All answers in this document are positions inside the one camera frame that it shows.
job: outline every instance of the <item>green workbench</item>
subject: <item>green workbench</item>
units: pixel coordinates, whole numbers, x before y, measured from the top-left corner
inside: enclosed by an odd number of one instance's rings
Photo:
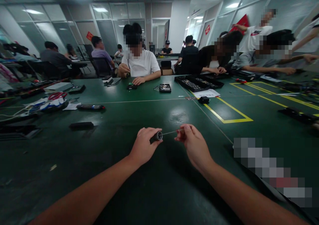
[[[104,111],[58,111],[31,124],[43,130],[31,140],[1,142],[0,224],[26,224],[51,204],[82,183],[127,156],[142,127],[159,127],[163,133],[193,124],[204,136],[213,159],[252,188],[304,218],[289,203],[277,199],[263,182],[233,158],[233,141],[238,137],[262,138],[270,157],[284,158],[291,177],[304,177],[318,198],[318,139],[304,124],[277,110],[294,106],[305,113],[319,114],[310,107],[274,95],[278,88],[260,81],[238,84],[222,79],[220,98],[208,105],[188,101],[191,92],[162,76],[128,91],[130,79],[105,87],[100,79],[73,80],[86,85],[79,102],[104,105]],[[172,93],[153,88],[170,84]],[[43,94],[0,106],[0,114],[14,114]],[[69,125],[91,121],[89,131],[71,131]],[[240,224],[238,217],[192,167],[175,134],[165,135],[151,160],[137,170],[105,207],[96,224]]]

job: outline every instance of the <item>ceiling light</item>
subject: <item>ceiling light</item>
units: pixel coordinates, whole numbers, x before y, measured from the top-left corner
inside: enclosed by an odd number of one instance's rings
[[[238,7],[239,3],[234,3],[234,4],[231,4],[231,5],[228,5],[226,8],[236,8]]]
[[[95,8],[93,7],[93,9],[99,13],[106,13],[108,12],[106,8]]]
[[[32,9],[22,9],[22,11],[25,11],[27,13],[32,13],[32,14],[43,14],[41,12],[38,12],[38,11],[35,11],[35,10],[32,10]]]

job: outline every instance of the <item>cardboard box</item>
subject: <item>cardboard box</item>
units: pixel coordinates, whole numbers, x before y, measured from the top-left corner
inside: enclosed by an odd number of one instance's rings
[[[161,70],[162,76],[173,75],[173,69],[164,69]]]

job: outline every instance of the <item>gray t-shirt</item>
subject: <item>gray t-shirt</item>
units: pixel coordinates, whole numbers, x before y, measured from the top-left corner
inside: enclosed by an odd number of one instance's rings
[[[241,54],[232,66],[232,70],[239,70],[243,66],[271,67],[281,60],[267,58],[268,55],[257,55],[255,51],[249,51]]]
[[[62,77],[69,76],[69,68],[67,65],[71,65],[72,61],[67,59],[63,54],[46,49],[40,53],[41,61],[48,61],[55,65],[61,72]]]

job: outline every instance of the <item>red sign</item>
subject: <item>red sign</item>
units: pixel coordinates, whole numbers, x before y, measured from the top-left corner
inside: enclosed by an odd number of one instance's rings
[[[210,30],[210,26],[208,24],[207,28],[205,29],[205,35],[207,35],[209,33],[209,30]]]
[[[249,22],[248,22],[248,17],[247,17],[247,14],[245,14],[239,21],[238,23],[236,23],[238,25],[242,25],[242,26],[245,26],[245,27],[249,27]],[[232,29],[229,31],[229,32],[232,32],[232,31],[240,31],[243,35],[244,35],[244,31],[241,31],[239,30],[237,27],[232,27]]]
[[[90,32],[87,32],[86,38],[89,39],[90,41],[92,40],[93,34]]]

